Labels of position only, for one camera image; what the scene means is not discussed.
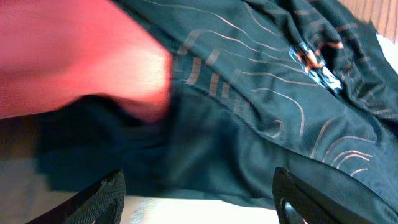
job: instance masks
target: red fabric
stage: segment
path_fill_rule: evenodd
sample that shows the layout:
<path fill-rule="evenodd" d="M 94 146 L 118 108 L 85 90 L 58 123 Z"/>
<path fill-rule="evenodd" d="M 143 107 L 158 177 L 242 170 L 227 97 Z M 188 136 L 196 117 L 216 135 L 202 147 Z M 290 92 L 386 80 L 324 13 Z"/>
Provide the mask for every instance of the red fabric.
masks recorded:
<path fill-rule="evenodd" d="M 0 0 L 0 118 L 98 94 L 155 121 L 169 103 L 170 61 L 106 0 Z"/>

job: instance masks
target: dark green fabric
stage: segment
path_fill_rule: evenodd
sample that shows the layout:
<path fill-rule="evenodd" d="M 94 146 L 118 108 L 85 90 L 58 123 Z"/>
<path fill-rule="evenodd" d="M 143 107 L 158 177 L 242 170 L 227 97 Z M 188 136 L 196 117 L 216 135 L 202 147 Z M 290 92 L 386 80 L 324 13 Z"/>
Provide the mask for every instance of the dark green fabric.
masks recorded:
<path fill-rule="evenodd" d="M 274 208 L 280 166 L 368 220 L 398 222 L 398 75 L 372 25 L 335 0 L 116 3 L 174 55 L 170 115 L 149 126 L 97 98 L 43 115 L 39 170 L 55 189 L 122 169 L 127 194 Z M 289 49 L 340 41 L 320 51 L 343 83 L 335 96 Z M 361 184 L 374 193 L 360 197 Z"/>

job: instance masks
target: clothing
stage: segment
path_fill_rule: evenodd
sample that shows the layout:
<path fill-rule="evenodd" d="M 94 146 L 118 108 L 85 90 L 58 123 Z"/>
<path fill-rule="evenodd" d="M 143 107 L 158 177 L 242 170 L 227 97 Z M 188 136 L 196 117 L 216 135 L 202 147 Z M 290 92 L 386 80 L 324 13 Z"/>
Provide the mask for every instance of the clothing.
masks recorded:
<path fill-rule="evenodd" d="M 94 96 L 41 115 L 38 168 L 54 190 L 122 169 L 127 194 L 274 208 L 284 167 L 374 223 L 398 222 L 398 76 L 371 24 L 337 1 L 117 3 L 173 54 L 169 116 L 143 124 Z M 289 55 L 301 43 L 338 94 Z"/>

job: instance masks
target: coral pink cloth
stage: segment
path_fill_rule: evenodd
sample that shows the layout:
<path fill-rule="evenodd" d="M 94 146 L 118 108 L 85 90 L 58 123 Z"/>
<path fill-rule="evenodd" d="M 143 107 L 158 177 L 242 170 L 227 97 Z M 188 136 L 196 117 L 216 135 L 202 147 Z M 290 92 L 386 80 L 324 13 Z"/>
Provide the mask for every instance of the coral pink cloth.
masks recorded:
<path fill-rule="evenodd" d="M 97 94 L 155 121 L 169 103 L 170 61 L 107 0 L 0 1 L 0 119 Z"/>

